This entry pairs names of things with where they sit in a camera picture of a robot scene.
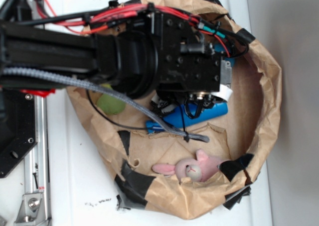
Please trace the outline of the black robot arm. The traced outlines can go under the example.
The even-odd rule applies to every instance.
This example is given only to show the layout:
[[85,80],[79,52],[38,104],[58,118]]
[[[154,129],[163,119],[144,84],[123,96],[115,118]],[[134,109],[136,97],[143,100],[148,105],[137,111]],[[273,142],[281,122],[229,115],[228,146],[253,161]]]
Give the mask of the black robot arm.
[[108,83],[132,99],[152,91],[223,96],[231,85],[226,53],[188,19],[144,11],[118,35],[76,36],[0,23],[0,68],[26,67]]

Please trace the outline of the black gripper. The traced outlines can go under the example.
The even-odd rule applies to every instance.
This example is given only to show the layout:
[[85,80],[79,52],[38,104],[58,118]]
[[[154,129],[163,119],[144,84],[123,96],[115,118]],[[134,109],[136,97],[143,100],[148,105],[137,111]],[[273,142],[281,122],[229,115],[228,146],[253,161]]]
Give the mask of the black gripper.
[[188,102],[229,101],[233,91],[232,61],[217,33],[206,41],[204,27],[188,18],[156,13],[152,34],[158,53],[156,91],[161,98]]

